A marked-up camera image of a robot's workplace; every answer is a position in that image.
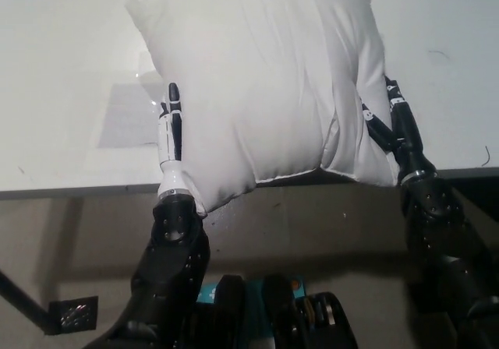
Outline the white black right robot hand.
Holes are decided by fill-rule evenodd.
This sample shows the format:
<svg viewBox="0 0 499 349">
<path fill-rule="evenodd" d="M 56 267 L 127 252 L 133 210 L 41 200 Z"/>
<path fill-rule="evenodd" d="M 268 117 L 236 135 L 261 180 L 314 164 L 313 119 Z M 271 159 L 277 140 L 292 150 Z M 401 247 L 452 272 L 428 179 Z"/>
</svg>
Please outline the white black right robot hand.
<svg viewBox="0 0 499 349">
<path fill-rule="evenodd" d="M 402 96 L 398 82 L 387 76 L 384 78 L 392 128 L 385 125 L 365 104 L 362 104 L 370 137 L 384 152 L 394 154 L 399 166 L 399 185 L 436 175 L 436 168 L 423 153 L 419 128 L 409 103 Z"/>
</svg>

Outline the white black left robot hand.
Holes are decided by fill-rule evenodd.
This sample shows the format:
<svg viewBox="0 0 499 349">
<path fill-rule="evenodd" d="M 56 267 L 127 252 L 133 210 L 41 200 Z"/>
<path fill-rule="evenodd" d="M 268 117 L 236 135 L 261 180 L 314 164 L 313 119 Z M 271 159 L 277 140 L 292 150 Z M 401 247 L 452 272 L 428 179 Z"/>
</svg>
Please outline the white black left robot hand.
<svg viewBox="0 0 499 349">
<path fill-rule="evenodd" d="M 168 91 L 160 103 L 158 119 L 158 158 L 163 174 L 157 191 L 159 200 L 190 191 L 182 175 L 182 105 L 176 83 L 168 84 Z"/>
</svg>

